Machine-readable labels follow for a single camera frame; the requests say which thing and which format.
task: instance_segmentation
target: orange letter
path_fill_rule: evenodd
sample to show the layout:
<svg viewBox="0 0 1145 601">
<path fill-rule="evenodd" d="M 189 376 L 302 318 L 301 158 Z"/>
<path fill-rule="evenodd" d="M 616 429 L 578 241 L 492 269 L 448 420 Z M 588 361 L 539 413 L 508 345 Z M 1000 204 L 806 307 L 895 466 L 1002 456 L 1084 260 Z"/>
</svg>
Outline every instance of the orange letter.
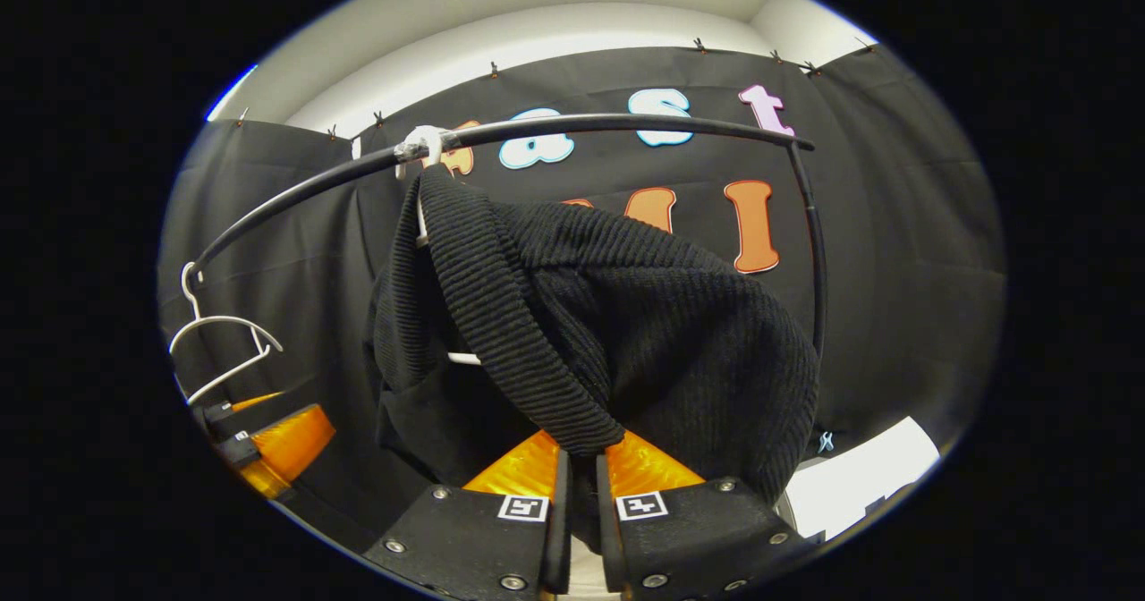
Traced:
<svg viewBox="0 0 1145 601">
<path fill-rule="evenodd" d="M 780 263 L 780 254 L 772 247 L 767 224 L 767 199 L 771 185 L 763 181 L 729 182 L 724 195 L 735 205 L 740 221 L 740 255 L 735 268 L 744 275 L 771 270 Z"/>
<path fill-rule="evenodd" d="M 476 127 L 476 125 L 481 125 L 480 121 L 469 120 L 466 121 L 466 124 L 458 125 L 455 129 Z M 421 158 L 423 169 L 428 166 L 426 160 L 426 158 Z M 457 174 L 468 176 L 468 174 L 473 172 L 473 148 L 461 148 L 455 149 L 452 152 L 442 152 L 441 161 L 442 165 L 445 165 L 449 168 L 449 172 L 453 174 L 453 177 L 457 177 Z"/>
<path fill-rule="evenodd" d="M 672 206 L 676 205 L 676 192 L 668 188 L 649 188 L 635 190 L 624 208 L 624 216 L 646 222 L 672 234 Z"/>
</svg>

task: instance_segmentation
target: white wire hanger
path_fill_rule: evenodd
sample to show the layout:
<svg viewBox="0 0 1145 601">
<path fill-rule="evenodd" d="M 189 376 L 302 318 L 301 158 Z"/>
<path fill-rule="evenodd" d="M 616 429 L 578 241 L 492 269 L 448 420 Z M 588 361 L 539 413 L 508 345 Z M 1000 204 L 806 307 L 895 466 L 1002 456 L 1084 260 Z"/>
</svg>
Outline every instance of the white wire hanger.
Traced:
<svg viewBox="0 0 1145 601">
<path fill-rule="evenodd" d="M 254 349 L 255 351 L 258 351 L 258 355 L 251 357 L 251 359 L 247 359 L 246 362 L 237 365 L 231 370 L 227 370 L 227 372 L 223 373 L 222 375 L 219 375 L 218 378 L 214 378 L 214 380 L 208 381 L 205 386 L 202 386 L 199 390 L 195 392 L 194 394 L 191 394 L 190 397 L 187 398 L 187 404 L 194 404 L 195 401 L 203 397 L 207 392 L 215 388 L 218 385 L 221 385 L 223 380 L 227 380 L 227 378 L 230 378 L 231 375 L 235 375 L 236 373 L 248 367 L 250 365 L 266 358 L 268 355 L 270 355 L 270 345 L 274 345 L 274 348 L 278 349 L 278 353 L 282 353 L 283 349 L 283 346 L 278 343 L 278 340 L 276 340 L 274 335 L 271 335 L 269 332 L 266 332 L 264 329 L 262 329 L 258 324 L 254 324 L 253 321 L 246 321 L 240 317 L 232 317 L 229 315 L 213 315 L 211 317 L 202 316 L 202 314 L 199 313 L 199 300 L 196 300 L 195 295 L 191 294 L 191 290 L 188 286 L 187 282 L 187 274 L 194 266 L 195 263 L 192 262 L 183 267 L 182 284 L 183 284 L 183 295 L 185 295 L 187 300 L 191 302 L 191 310 L 195 313 L 195 319 L 190 321 L 188 325 L 183 326 L 182 329 L 179 330 L 179 332 L 175 333 L 175 337 L 171 339 L 171 346 L 167 348 L 167 353 L 169 355 L 174 355 L 175 345 L 179 343 L 179 340 L 181 340 L 183 335 L 185 335 L 185 333 L 189 333 L 190 331 L 194 331 L 195 329 L 203 326 L 205 324 L 213 324 L 216 321 L 229 321 L 230 323 L 243 324 L 244 326 L 251 330 L 251 337 L 254 338 Z M 199 282 L 203 282 L 203 271 L 200 271 L 198 276 L 199 276 Z M 262 333 L 262 337 L 266 337 L 266 339 L 270 341 L 270 345 L 266 345 L 266 347 L 263 347 L 262 341 L 259 340 L 259 333 Z"/>
<path fill-rule="evenodd" d="M 409 136 L 405 136 L 404 143 L 406 145 L 426 145 L 429 149 L 429 155 L 426 156 L 426 166 L 437 165 L 441 163 L 442 149 L 444 144 L 442 143 L 442 133 L 445 133 L 444 128 L 431 127 L 429 125 L 418 125 L 413 128 L 413 132 Z M 397 166 L 395 171 L 395 176 L 398 181 L 405 177 L 404 166 Z M 421 211 L 421 193 L 418 190 L 418 237 L 414 239 L 414 245 L 417 247 L 426 247 L 429 245 L 429 231 L 426 231 L 426 215 Z M 449 361 L 453 364 L 469 364 L 471 366 L 481 366 L 481 361 L 477 356 L 472 353 L 447 353 Z"/>
</svg>

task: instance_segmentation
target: bolt head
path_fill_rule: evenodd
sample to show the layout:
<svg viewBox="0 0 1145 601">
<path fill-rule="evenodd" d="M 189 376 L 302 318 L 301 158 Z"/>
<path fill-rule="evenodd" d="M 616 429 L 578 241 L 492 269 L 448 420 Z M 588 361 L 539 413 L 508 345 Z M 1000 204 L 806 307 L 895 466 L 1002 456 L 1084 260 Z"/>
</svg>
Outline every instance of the bolt head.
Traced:
<svg viewBox="0 0 1145 601">
<path fill-rule="evenodd" d="M 528 584 L 524 579 L 515 576 L 502 577 L 502 587 L 505 590 L 524 590 Z"/>
<path fill-rule="evenodd" d="M 645 587 L 660 587 L 660 586 L 662 586 L 662 585 L 664 585 L 666 583 L 668 583 L 668 577 L 666 576 L 663 576 L 663 575 L 652 575 L 652 576 L 645 577 L 643 586 Z"/>
</svg>

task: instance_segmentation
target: white wall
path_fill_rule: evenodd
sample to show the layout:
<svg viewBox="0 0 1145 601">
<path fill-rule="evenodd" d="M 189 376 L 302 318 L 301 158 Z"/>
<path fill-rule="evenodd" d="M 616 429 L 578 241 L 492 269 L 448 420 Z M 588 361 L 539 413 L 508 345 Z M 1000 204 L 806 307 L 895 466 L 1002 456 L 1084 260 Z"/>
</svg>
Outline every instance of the white wall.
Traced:
<svg viewBox="0 0 1145 601">
<path fill-rule="evenodd" d="M 748 23 L 767 0 L 347 0 L 259 60 L 220 109 L 232 119 L 286 121 L 330 85 L 418 39 L 496 15 L 561 5 L 652 5 Z"/>
<path fill-rule="evenodd" d="M 780 58 L 810 62 L 818 68 L 859 50 L 862 42 L 878 42 L 814 0 L 768 0 L 751 19 L 751 26 L 767 35 Z"/>
<path fill-rule="evenodd" d="M 752 26 L 697 10 L 648 5 L 564 5 L 496 15 L 442 31 L 366 64 L 321 93 L 286 125 L 350 136 L 426 96 L 490 73 L 558 55 L 625 47 L 704 47 L 767 55 Z"/>
</svg>

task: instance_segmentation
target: clothing rack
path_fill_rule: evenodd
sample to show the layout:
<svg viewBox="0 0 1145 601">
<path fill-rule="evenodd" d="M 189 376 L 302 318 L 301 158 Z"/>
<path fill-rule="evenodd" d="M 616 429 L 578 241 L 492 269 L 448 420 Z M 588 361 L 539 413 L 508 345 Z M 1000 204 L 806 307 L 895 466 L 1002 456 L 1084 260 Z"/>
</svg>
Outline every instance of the clothing rack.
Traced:
<svg viewBox="0 0 1145 601">
<path fill-rule="evenodd" d="M 569 114 L 560 117 L 536 117 L 536 119 L 503 120 L 492 124 L 476 125 L 476 127 L 442 129 L 442 143 L 445 151 L 453 149 L 473 148 L 474 145 L 485 145 L 498 143 L 499 141 L 512 141 L 516 137 L 548 136 L 553 133 L 585 133 L 585 132 L 687 132 L 708 133 L 713 136 L 745 137 L 750 141 L 764 141 L 773 145 L 781 145 L 788 152 L 791 160 L 796 180 L 803 195 L 804 208 L 807 214 L 807 227 L 811 234 L 812 247 L 812 282 L 815 298 L 815 323 L 812 343 L 816 355 L 822 359 L 823 349 L 823 325 L 827 317 L 827 263 L 823 255 L 822 229 L 819 221 L 819 213 L 815 209 L 814 195 L 811 182 L 804 169 L 799 157 L 799 149 L 814 151 L 814 143 L 805 137 L 788 136 L 785 133 L 767 132 L 767 129 L 748 127 L 748 125 L 733 124 L 726 120 L 697 119 L 697 117 L 662 117 L 654 114 Z M 400 143 L 393 148 L 384 149 L 380 152 L 368 153 L 357 160 L 345 161 L 339 166 L 327 169 L 307 181 L 299 182 L 298 185 L 283 190 L 282 193 L 262 203 L 245 216 L 238 219 L 222 235 L 219 235 L 203 251 L 203 254 L 195 260 L 190 268 L 190 276 L 198 276 L 206 263 L 222 253 L 242 235 L 266 223 L 270 218 L 282 214 L 283 211 L 299 205 L 307 198 L 315 197 L 339 185 L 389 169 L 406 161 L 416 161 L 425 158 L 428 148 L 425 144 Z"/>
</svg>

